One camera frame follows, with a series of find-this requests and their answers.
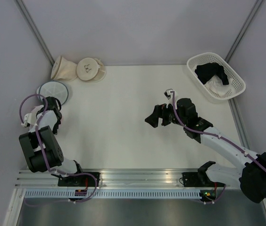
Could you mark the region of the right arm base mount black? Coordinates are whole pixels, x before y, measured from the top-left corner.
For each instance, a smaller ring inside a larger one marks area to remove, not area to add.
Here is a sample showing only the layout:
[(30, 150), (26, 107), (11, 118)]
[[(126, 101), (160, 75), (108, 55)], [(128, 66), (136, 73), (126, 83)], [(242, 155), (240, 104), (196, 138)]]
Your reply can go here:
[(180, 182), (184, 187), (223, 187), (224, 184), (211, 181), (204, 173), (183, 172)]

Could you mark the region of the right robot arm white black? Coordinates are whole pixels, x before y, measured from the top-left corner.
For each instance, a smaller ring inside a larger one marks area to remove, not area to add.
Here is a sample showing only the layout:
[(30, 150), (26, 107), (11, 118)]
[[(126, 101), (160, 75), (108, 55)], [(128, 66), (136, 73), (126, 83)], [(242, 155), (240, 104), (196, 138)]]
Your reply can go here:
[(230, 168), (214, 161), (206, 162), (198, 168), (197, 180), (201, 185), (218, 182), (240, 189), (255, 203), (266, 199), (266, 152), (258, 154), (223, 136), (212, 123), (198, 116), (189, 98), (156, 105), (145, 122), (156, 128), (159, 121), (162, 126), (171, 123), (182, 126), (189, 138), (216, 151), (233, 165)]

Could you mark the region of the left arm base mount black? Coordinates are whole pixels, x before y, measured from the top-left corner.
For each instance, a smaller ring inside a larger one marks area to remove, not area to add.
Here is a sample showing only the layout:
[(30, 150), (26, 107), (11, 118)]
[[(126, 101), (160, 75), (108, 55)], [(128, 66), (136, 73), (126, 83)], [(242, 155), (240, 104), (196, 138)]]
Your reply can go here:
[(68, 176), (60, 177), (58, 180), (59, 187), (94, 187), (95, 180), (92, 175), (97, 179), (97, 183), (100, 181), (99, 172), (87, 172), (87, 175), (81, 176)]

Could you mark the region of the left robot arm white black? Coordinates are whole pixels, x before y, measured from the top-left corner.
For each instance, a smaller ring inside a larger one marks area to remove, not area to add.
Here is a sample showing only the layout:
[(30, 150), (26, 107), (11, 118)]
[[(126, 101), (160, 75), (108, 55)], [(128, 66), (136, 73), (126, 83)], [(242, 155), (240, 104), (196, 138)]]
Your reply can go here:
[[(31, 97), (40, 98), (42, 104), (33, 108), (30, 113), (22, 115), (22, 107)], [(31, 172), (61, 175), (68, 177), (74, 186), (81, 186), (85, 181), (85, 175), (80, 164), (64, 157), (56, 139), (62, 121), (61, 109), (62, 104), (55, 97), (40, 94), (26, 97), (20, 104), (19, 116), (21, 126), (28, 131), (19, 136), (19, 143)]]

